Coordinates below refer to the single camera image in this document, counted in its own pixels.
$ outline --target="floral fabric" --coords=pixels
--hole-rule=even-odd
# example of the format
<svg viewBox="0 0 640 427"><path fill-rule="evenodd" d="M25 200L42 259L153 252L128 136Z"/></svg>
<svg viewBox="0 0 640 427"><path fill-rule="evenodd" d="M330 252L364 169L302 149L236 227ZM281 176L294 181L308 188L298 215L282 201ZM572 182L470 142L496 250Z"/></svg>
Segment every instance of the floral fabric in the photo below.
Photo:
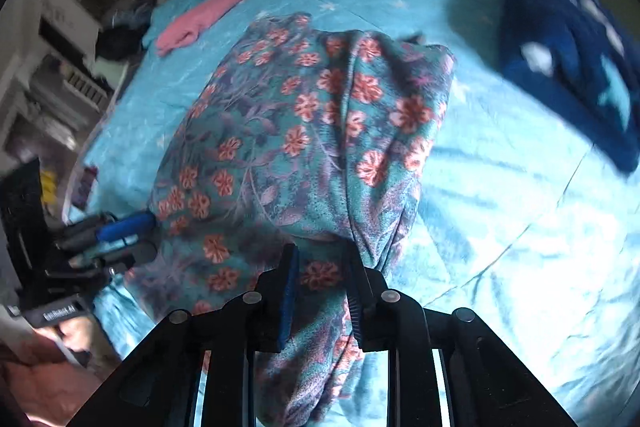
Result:
<svg viewBox="0 0 640 427"><path fill-rule="evenodd" d="M258 418L321 419L350 395L364 354L341 285L341 239L388 273L417 209L447 108L442 46L314 30L297 13L252 23L178 128L150 198L164 238L127 285L159 320L203 313L254 288L284 244L301 289L282 353L257 358Z"/></svg>

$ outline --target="screw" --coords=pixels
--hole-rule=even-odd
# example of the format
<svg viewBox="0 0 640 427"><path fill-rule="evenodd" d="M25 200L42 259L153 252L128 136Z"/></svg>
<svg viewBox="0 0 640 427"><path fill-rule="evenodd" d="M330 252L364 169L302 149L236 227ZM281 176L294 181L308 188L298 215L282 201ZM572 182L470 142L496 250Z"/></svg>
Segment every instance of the screw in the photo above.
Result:
<svg viewBox="0 0 640 427"><path fill-rule="evenodd" d="M242 296L245 304L257 304L262 300L262 295L258 292L247 292Z"/></svg>
<svg viewBox="0 0 640 427"><path fill-rule="evenodd" d="M189 315L187 315L186 311L176 310L169 315L169 322L171 322L171 324L182 324L188 318Z"/></svg>
<svg viewBox="0 0 640 427"><path fill-rule="evenodd" d="M385 290L380 295L385 302L398 302L400 294L396 290Z"/></svg>
<svg viewBox="0 0 640 427"><path fill-rule="evenodd" d="M458 320L463 322L472 322L476 318L476 314L469 308L458 308L455 313Z"/></svg>

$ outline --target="bed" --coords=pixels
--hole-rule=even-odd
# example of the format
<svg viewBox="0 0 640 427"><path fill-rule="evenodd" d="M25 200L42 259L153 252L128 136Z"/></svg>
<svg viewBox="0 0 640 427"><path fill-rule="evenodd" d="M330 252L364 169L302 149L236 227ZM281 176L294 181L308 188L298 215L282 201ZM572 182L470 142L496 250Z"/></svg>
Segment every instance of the bed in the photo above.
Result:
<svg viewBox="0 0 640 427"><path fill-rule="evenodd" d="M617 174L496 73L502 0L244 0L196 43L159 58L155 38L202 1L156 9L149 52L84 158L100 172L89 211L145 207L178 124L256 18L301 11L319 30L422 32L453 51L458 68L405 248L428 269L394 274L389 286L435 310L474 309L580 427L609 425L640 378L638 176ZM153 327L121 280L95 304L123 357ZM385 424L385 357L364 363L367 385L325 424Z"/></svg>

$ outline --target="folded pink towel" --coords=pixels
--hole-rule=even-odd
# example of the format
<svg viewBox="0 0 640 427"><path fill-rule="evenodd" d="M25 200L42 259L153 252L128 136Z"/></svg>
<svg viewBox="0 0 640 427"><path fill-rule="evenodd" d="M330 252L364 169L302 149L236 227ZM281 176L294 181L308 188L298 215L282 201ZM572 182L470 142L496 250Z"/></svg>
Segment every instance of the folded pink towel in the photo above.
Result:
<svg viewBox="0 0 640 427"><path fill-rule="evenodd" d="M176 48L193 44L201 31L213 25L241 0L206 0L180 15L156 39L158 55L164 57Z"/></svg>

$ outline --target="pink cloth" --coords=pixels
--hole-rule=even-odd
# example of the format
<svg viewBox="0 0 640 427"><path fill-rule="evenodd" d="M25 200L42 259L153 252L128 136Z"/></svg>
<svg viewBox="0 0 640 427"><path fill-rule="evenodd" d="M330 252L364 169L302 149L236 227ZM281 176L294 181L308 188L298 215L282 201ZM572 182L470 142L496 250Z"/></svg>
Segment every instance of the pink cloth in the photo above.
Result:
<svg viewBox="0 0 640 427"><path fill-rule="evenodd" d="M156 40L158 55L193 44L200 33L211 27L241 0L206 0L167 26Z"/></svg>

